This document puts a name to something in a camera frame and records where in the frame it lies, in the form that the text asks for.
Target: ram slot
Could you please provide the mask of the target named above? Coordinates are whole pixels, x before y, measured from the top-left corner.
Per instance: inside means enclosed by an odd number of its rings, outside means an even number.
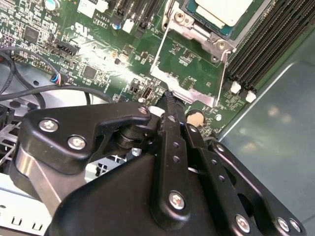
[[[229,62],[229,79],[246,90],[255,86],[290,45],[315,21],[315,0],[282,0]]]
[[[305,0],[302,2],[296,1],[292,5],[287,6],[283,9],[283,14],[279,16],[277,21],[273,23],[272,26],[268,29],[269,32],[259,41],[259,51],[258,53],[251,53],[247,58],[246,61],[250,61],[250,63],[242,64],[238,70],[236,76],[238,78],[242,78],[244,74],[251,68],[251,66],[255,63],[255,61],[260,57],[264,51],[270,47],[272,47],[273,40],[278,36],[278,34],[283,32],[283,29],[286,27],[287,24],[292,22],[291,17],[298,11]]]
[[[271,66],[277,62],[277,60],[281,57],[281,55],[291,46],[291,44],[304,32],[304,30],[309,26],[311,22],[315,21],[315,6],[313,5],[310,9],[312,11],[309,12],[309,16],[303,22],[300,22],[298,26],[295,26],[294,30],[290,32],[290,35],[287,35],[283,40],[282,44],[278,46],[275,55],[272,58],[264,57],[265,64],[260,66],[257,70],[255,69],[248,78],[250,80],[250,84],[254,87],[257,83],[263,78],[265,73],[271,68]]]
[[[268,14],[268,16],[262,21],[261,25],[258,26],[256,31],[253,33],[251,38],[245,43],[240,52],[238,52],[237,56],[233,59],[233,61],[229,65],[229,71],[231,73],[235,73],[236,71],[240,71],[240,67],[242,65],[246,65],[246,61],[249,61],[248,57],[255,54],[256,49],[260,50],[260,42],[264,38],[268,38],[268,33],[270,33],[270,29],[276,22],[278,22],[279,17],[284,12],[284,10],[290,6],[292,0],[283,0],[276,3],[275,7]]]
[[[259,39],[266,34],[269,27],[274,24],[280,15],[283,6],[288,5],[292,0],[282,0],[278,1],[276,5],[272,8],[269,14],[262,20],[260,25],[256,28],[256,30],[252,33],[250,38],[246,41],[246,43],[242,46],[242,48],[237,52],[236,56],[229,62],[228,70],[231,73],[235,73],[238,67],[242,64],[242,62],[247,58],[247,55],[250,54],[257,46]]]
[[[148,25],[150,24],[153,16],[158,9],[158,3],[160,0],[149,0],[147,1],[147,7],[143,15],[139,18],[139,27],[137,28],[135,36],[141,38],[144,34],[144,31],[147,29]]]

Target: black cable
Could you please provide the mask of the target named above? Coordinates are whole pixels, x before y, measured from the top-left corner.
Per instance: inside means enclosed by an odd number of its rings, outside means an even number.
[[[27,95],[35,94],[35,93],[40,93],[40,92],[46,92],[46,91],[52,91],[52,90],[62,90],[62,89],[68,89],[68,90],[77,90],[77,91],[82,91],[82,92],[88,92],[96,97],[99,97],[103,99],[104,101],[108,103],[112,103],[113,100],[110,96],[107,94],[98,91],[94,88],[86,88],[86,87],[78,87],[78,86],[73,86],[73,85],[64,85],[62,87],[56,86],[56,85],[48,85],[48,86],[43,86],[43,87],[38,87],[38,88],[32,88],[30,90],[26,91],[21,91],[21,92],[15,92],[15,93],[10,93],[10,94],[5,94],[5,95],[0,95],[0,101],[6,101],[18,97],[24,97]]]
[[[84,95],[85,95],[85,98],[87,100],[87,105],[90,105],[91,104],[91,97],[90,97],[90,94],[87,93],[87,92],[84,92]]]
[[[26,89],[33,89],[34,87],[27,82],[23,76],[19,73],[19,71],[16,68],[16,65],[14,63],[14,61],[9,57],[9,55],[7,55],[6,53],[0,51],[0,56],[2,56],[4,59],[6,59],[6,61],[8,62],[8,65],[10,67],[10,75],[7,78],[6,82],[4,83],[4,86],[2,87],[2,89],[0,90],[0,94],[2,94],[4,91],[6,91],[6,89],[10,86],[12,80],[13,80],[13,76],[11,76],[11,74],[13,74],[17,80],[26,88]],[[33,94],[35,99],[37,100],[39,107],[41,109],[46,108],[46,103],[45,100],[43,98],[43,96],[39,93],[37,94]]]
[[[20,74],[18,70],[15,71],[14,73],[15,77],[20,81],[20,83],[28,90],[33,89],[34,86],[32,86],[29,82],[27,82],[23,76]],[[45,109],[46,108],[46,102],[43,96],[40,93],[35,93],[33,94],[35,97],[36,101],[38,102],[39,108],[40,109]]]
[[[10,74],[9,74],[8,78],[6,79],[3,87],[0,90],[0,94],[3,94],[3,92],[6,91],[6,89],[10,86],[10,84],[13,80],[13,76],[15,73],[15,67],[13,65],[14,62],[6,53],[0,52],[0,56],[2,56],[4,59],[7,60],[7,62],[9,63],[9,67],[10,67]]]

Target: white sticker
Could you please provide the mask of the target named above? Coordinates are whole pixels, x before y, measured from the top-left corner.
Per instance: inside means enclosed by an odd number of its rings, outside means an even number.
[[[96,9],[96,5],[89,0],[80,0],[78,12],[92,18]]]

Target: cable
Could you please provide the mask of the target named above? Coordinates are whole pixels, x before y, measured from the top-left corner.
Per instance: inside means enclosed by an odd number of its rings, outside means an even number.
[[[6,91],[6,89],[10,86],[10,84],[12,82],[16,68],[13,65],[14,62],[6,53],[0,52],[0,56],[2,56],[4,59],[7,60],[7,62],[9,63],[9,67],[10,67],[10,74],[9,74],[8,78],[6,79],[3,87],[0,90],[0,94],[3,94],[3,92]]]
[[[91,104],[90,94],[88,92],[84,92],[85,98],[87,100],[87,105]]]
[[[15,77],[18,79],[18,81],[20,81],[20,83],[27,89],[33,89],[34,87],[27,82],[23,76],[20,74],[20,72],[18,70],[15,71]],[[39,108],[40,109],[45,109],[46,108],[46,102],[45,99],[43,98],[43,96],[40,93],[35,93],[33,94],[33,96],[35,97],[36,101],[38,102]]]
[[[60,75],[59,71],[51,64],[48,62],[48,60],[46,60],[45,58],[43,58],[41,55],[35,53],[35,52],[32,52],[28,49],[25,49],[25,48],[16,48],[16,47],[6,47],[6,48],[0,48],[0,51],[17,51],[17,52],[25,52],[25,53],[28,53],[28,54],[31,54],[33,55],[34,57],[40,59],[41,61],[43,61],[44,63],[46,63],[47,65],[49,65],[52,70],[55,72],[56,75]]]
[[[82,92],[87,92],[90,93],[96,97],[99,97],[103,99],[104,101],[108,103],[112,103],[113,100],[110,96],[107,94],[98,91],[94,88],[86,88],[86,87],[78,87],[78,86],[73,86],[73,85],[64,85],[62,87],[56,86],[56,85],[48,85],[48,86],[43,86],[39,88],[32,88],[30,90],[26,91],[21,91],[21,92],[15,92],[15,93],[10,93],[10,94],[5,94],[5,95],[0,95],[0,101],[6,101],[18,97],[24,97],[27,95],[35,94],[35,93],[40,93],[40,92],[46,92],[46,91],[52,91],[52,90],[62,90],[62,89],[68,89],[68,90],[77,90],[77,91],[82,91]]]

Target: wire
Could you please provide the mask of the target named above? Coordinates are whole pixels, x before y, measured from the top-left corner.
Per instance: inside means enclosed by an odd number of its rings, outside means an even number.
[[[87,93],[90,93],[96,97],[101,98],[102,100],[104,100],[108,103],[113,102],[113,100],[110,96],[108,96],[107,94],[105,94],[101,91],[98,91],[94,88],[78,87],[78,86],[73,86],[73,85],[64,85],[62,87],[59,87],[56,85],[48,85],[48,86],[43,86],[43,87],[38,87],[38,88],[32,88],[32,89],[26,90],[26,91],[0,95],[0,101],[6,101],[6,100],[10,100],[10,99],[15,99],[18,97],[24,97],[27,95],[40,93],[40,92],[46,92],[46,91],[52,91],[52,90],[63,90],[63,89],[87,92]]]
[[[10,84],[12,82],[16,68],[13,65],[14,62],[6,53],[0,52],[0,56],[2,56],[4,59],[7,60],[7,62],[9,63],[9,67],[10,67],[10,74],[9,74],[8,78],[6,79],[6,81],[4,82],[3,87],[0,90],[0,94],[3,94],[3,92],[6,91],[6,89],[10,86]]]
[[[49,65],[51,67],[51,69],[55,72],[56,75],[58,75],[59,77],[61,76],[60,72],[51,63],[49,63],[48,60],[43,58],[41,55],[39,55],[39,54],[37,54],[35,52],[32,52],[32,51],[30,51],[28,49],[16,48],[16,47],[5,47],[5,48],[0,48],[0,51],[17,51],[17,52],[25,52],[25,53],[31,54],[34,57],[36,57],[36,58],[40,59],[41,61],[43,61],[44,63],[46,63],[47,65]]]
[[[87,100],[87,105],[91,104],[90,94],[88,92],[84,92],[85,98]]]

